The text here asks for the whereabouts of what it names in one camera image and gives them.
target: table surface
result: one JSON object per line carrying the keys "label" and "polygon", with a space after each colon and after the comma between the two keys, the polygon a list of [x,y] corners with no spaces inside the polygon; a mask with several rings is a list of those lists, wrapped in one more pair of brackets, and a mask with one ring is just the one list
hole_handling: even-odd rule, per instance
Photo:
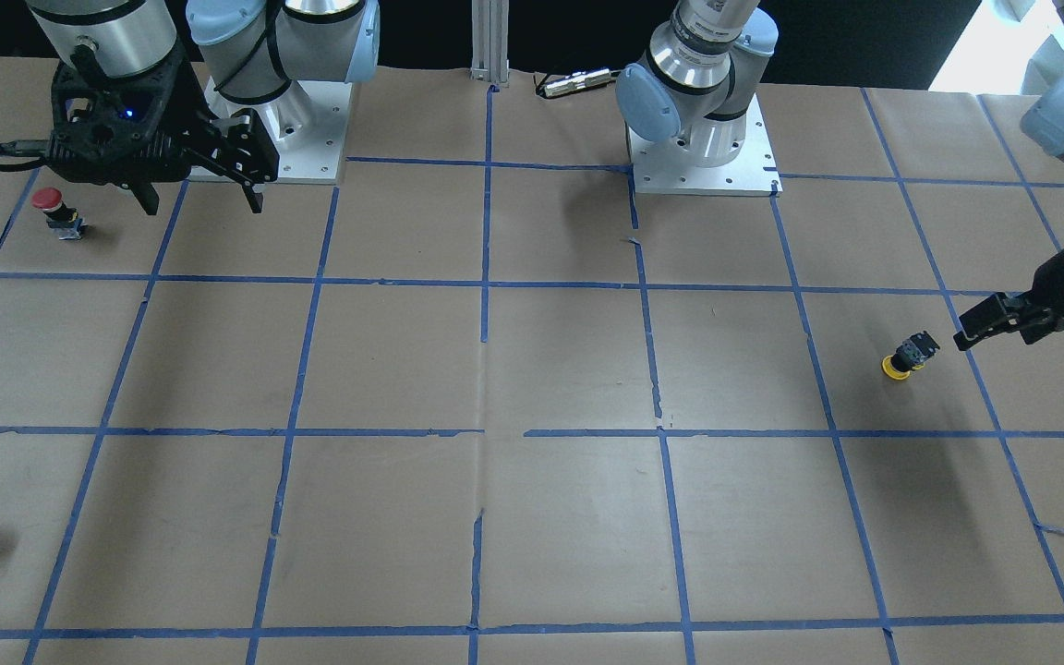
{"label": "table surface", "polygon": [[636,197],[532,88],[381,68],[262,215],[0,173],[0,664],[1064,664],[1064,335],[949,339],[1064,246],[1031,101],[764,85],[781,197]]}

